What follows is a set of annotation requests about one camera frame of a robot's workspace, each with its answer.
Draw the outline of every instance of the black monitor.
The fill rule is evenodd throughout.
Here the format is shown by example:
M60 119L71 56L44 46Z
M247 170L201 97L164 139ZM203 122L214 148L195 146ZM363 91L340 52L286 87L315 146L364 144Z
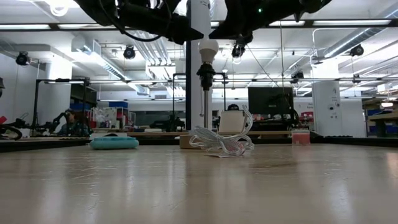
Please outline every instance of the black monitor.
M291 114L293 88L249 87L249 111L252 114Z

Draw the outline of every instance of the orange container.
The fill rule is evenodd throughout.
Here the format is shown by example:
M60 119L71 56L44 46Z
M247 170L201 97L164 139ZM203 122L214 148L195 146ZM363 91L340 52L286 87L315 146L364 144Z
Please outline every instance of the orange container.
M307 130L292 131L292 144L296 145L311 144L310 131Z

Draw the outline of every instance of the blue container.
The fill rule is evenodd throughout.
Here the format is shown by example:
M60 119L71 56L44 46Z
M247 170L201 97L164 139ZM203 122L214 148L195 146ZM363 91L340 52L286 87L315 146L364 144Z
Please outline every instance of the blue container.
M134 149L139 145L133 137L100 137L90 142L93 149Z
M129 108L129 103L127 102L109 102L109 107L122 107L122 108Z
M69 108L71 110L75 110L75 111L82 111L83 110L83 103L71 103L69 105ZM88 103L86 103L85 108L87 111L90 110L90 105Z

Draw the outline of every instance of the coiled cable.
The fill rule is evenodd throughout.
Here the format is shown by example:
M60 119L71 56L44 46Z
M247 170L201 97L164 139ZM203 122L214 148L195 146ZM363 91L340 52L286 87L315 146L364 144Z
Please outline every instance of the coiled cable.
M192 135L192 138L189 141L190 145L193 147L201 147L207 152L222 149L223 152L229 156L240 156L244 154L245 151L253 150L254 144L250 137L247 136L247 133L253 125L253 117L246 105L243 106L243 111L245 117L242 132L240 134L224 137L207 128L196 126L190 131L190 134Z

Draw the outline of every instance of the workbench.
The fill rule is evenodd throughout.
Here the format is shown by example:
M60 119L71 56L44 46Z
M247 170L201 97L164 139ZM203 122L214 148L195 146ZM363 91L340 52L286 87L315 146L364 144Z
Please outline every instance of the workbench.
M398 151L257 145L67 147L0 158L0 223L396 223Z
M386 123L398 121L398 111L393 111L387 114L377 114L368 117L368 120L376 123L376 134L378 138L387 137Z

